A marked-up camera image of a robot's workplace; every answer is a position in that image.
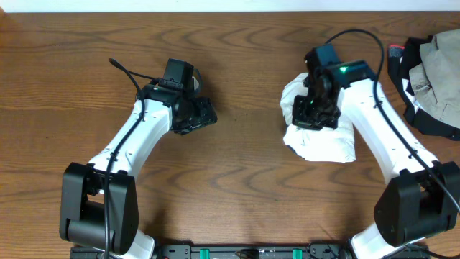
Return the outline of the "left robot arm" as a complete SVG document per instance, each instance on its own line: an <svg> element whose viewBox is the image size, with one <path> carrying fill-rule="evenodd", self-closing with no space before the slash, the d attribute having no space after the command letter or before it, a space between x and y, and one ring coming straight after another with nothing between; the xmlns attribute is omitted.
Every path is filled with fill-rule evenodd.
<svg viewBox="0 0 460 259"><path fill-rule="evenodd" d="M99 258L151 258L155 240L139 230L136 181L157 142L214 124L211 100L199 96L198 69L169 59L163 77L149 78L112 141L86 164L63 174L59 234Z"/></svg>

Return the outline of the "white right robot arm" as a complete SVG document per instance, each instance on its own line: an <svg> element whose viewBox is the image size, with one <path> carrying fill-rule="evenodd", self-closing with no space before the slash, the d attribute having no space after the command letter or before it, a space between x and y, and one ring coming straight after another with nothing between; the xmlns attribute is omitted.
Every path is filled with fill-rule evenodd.
<svg viewBox="0 0 460 259"><path fill-rule="evenodd" d="M387 184L374 224L353 236L354 258L386 258L406 245L453 229L459 215L459 167L440 163L406 127L363 60L344 63L330 44L305 55L308 88L294 99L292 123L335 130L340 118L357 129Z"/></svg>

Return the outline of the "white t-shirt with black stripes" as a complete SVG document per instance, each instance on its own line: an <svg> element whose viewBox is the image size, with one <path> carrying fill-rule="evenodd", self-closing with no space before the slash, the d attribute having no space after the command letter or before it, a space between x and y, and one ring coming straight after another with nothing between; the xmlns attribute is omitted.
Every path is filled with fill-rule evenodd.
<svg viewBox="0 0 460 259"><path fill-rule="evenodd" d="M356 160L354 128L351 121L339 117L336 129L323 128L319 131L303 129L293 124L293 104L297 95L306 95L303 85L307 73L299 74L282 91L280 107L287 125L283 142L295 154L312 162L350 163Z"/></svg>

